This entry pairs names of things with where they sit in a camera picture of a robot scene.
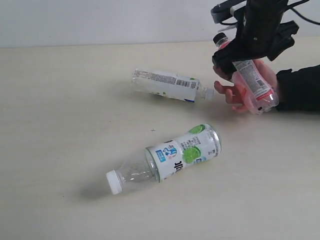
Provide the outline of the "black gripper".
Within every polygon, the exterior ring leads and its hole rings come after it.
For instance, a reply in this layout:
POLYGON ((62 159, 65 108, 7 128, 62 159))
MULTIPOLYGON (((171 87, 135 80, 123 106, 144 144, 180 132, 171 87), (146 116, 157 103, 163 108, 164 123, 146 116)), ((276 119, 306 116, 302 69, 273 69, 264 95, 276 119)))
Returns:
POLYGON ((222 72, 222 78, 231 79, 236 71, 235 62, 265 56, 274 61, 295 44, 292 35, 297 34, 299 26, 293 20, 281 23, 287 4, 286 0, 246 2, 235 39, 213 41, 217 51, 212 56, 212 63, 222 72))

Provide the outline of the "black sleeved forearm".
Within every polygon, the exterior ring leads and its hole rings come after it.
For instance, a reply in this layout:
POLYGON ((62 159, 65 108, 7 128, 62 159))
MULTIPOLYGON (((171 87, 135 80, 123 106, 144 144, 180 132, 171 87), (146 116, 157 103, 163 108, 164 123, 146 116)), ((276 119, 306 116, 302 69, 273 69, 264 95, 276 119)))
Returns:
POLYGON ((320 112, 320 66, 297 71, 281 70, 276 74, 280 93, 278 111, 320 112))

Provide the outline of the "person's bare open hand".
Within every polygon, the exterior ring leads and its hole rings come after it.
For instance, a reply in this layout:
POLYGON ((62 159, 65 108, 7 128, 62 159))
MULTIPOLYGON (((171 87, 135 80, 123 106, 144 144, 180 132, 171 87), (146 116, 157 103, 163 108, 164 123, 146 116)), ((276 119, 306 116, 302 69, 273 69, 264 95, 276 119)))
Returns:
POLYGON ((217 66, 213 70, 232 86, 214 82, 215 90, 225 95, 232 110, 237 113, 247 111, 255 115, 268 112, 280 103, 276 74, 261 59, 236 63, 237 71, 231 75, 223 73, 217 66))

